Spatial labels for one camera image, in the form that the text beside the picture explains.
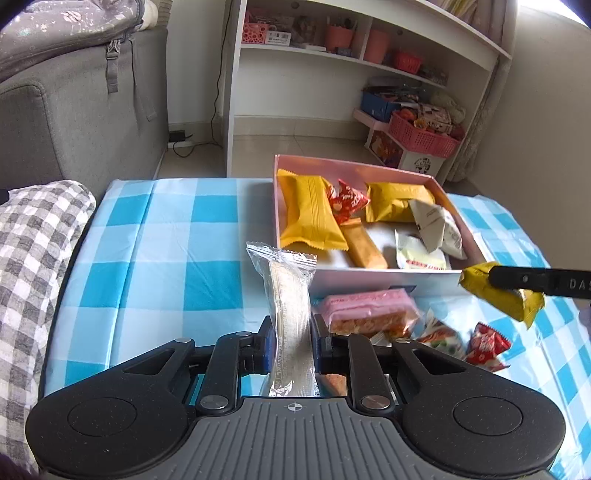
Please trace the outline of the person's right hand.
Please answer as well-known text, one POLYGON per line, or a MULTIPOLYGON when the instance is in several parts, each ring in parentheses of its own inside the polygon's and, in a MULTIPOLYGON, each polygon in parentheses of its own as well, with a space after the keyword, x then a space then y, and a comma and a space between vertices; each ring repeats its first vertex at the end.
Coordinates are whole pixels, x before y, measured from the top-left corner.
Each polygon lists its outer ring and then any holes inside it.
POLYGON ((579 321, 587 329, 591 330, 591 308, 587 307, 579 311, 579 321))

